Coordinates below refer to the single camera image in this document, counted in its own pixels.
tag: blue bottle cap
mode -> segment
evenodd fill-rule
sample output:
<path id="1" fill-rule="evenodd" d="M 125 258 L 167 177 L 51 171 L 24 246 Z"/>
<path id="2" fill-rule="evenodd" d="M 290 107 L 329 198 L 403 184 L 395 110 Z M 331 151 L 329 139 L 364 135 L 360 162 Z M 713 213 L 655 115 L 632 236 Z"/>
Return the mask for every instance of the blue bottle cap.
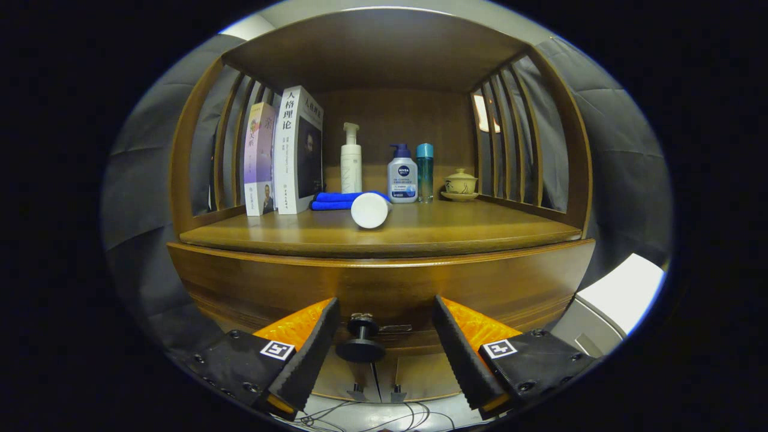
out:
<path id="1" fill-rule="evenodd" d="M 434 158 L 435 157 L 435 149 L 432 147 L 429 143 L 420 144 L 416 147 L 416 157 L 417 158 Z"/>

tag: clear plastic bottle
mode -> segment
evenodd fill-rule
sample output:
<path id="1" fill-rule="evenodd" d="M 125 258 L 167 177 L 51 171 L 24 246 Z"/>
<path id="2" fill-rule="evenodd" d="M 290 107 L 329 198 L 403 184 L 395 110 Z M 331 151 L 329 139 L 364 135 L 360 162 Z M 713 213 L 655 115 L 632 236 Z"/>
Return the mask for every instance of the clear plastic bottle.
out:
<path id="1" fill-rule="evenodd" d="M 432 202 L 432 166 L 435 149 L 429 143 L 416 147 L 416 166 L 419 167 L 419 202 Z"/>

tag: white pump bottle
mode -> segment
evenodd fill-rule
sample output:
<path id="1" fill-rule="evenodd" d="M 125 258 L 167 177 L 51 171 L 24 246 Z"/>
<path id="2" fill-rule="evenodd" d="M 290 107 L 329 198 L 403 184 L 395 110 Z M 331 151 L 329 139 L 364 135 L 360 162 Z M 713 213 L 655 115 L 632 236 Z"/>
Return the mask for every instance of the white pump bottle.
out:
<path id="1" fill-rule="evenodd" d="M 341 146 L 341 193 L 362 192 L 362 148 L 357 144 L 354 123 L 344 123 L 346 144 Z"/>

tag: wooden shelf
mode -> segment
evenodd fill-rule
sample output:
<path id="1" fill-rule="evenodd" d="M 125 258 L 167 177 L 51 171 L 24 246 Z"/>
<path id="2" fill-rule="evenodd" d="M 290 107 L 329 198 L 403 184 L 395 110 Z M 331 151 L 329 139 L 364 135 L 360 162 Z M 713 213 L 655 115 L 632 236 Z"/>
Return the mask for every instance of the wooden shelf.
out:
<path id="1" fill-rule="evenodd" d="M 529 248 L 579 239 L 581 231 L 484 201 L 395 204 L 374 230 L 348 210 L 245 214 L 181 234 L 184 243 L 321 258 L 436 257 Z"/>
<path id="2" fill-rule="evenodd" d="M 312 93 L 351 88 L 466 93 L 527 47 L 452 15 L 363 9 L 278 28 L 222 59 L 275 91 L 302 85 Z"/>

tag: blue towel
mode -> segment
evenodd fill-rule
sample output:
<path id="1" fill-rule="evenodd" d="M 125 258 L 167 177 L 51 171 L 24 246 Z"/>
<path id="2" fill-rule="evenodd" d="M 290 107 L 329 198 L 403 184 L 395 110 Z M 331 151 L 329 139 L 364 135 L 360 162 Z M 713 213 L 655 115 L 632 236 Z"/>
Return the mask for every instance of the blue towel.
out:
<path id="1" fill-rule="evenodd" d="M 383 196 L 384 199 L 389 201 L 389 197 L 387 197 L 386 195 L 384 195 L 381 192 L 377 192 L 377 191 L 369 191 L 369 192 L 374 193 L 374 194 L 379 194 L 379 195 Z M 355 201 L 355 198 L 359 197 L 360 195 L 367 194 L 369 192 L 353 192 L 351 194 L 337 194 L 337 193 L 329 193 L 329 192 L 320 192 L 319 194 L 317 194 L 317 196 L 315 197 L 314 201 L 319 201 L 319 202 L 347 202 L 348 201 L 348 202 L 352 202 L 352 201 Z"/>
<path id="2" fill-rule="evenodd" d="M 371 192 L 378 194 L 389 201 L 389 197 L 383 193 L 377 191 Z M 315 196 L 315 199 L 312 201 L 310 208 L 313 210 L 349 210 L 352 208 L 352 202 L 355 201 L 355 198 L 366 193 L 368 192 L 353 192 L 351 194 L 320 192 Z"/>
<path id="3" fill-rule="evenodd" d="M 348 210 L 352 208 L 351 201 L 320 202 L 312 201 L 313 210 Z"/>

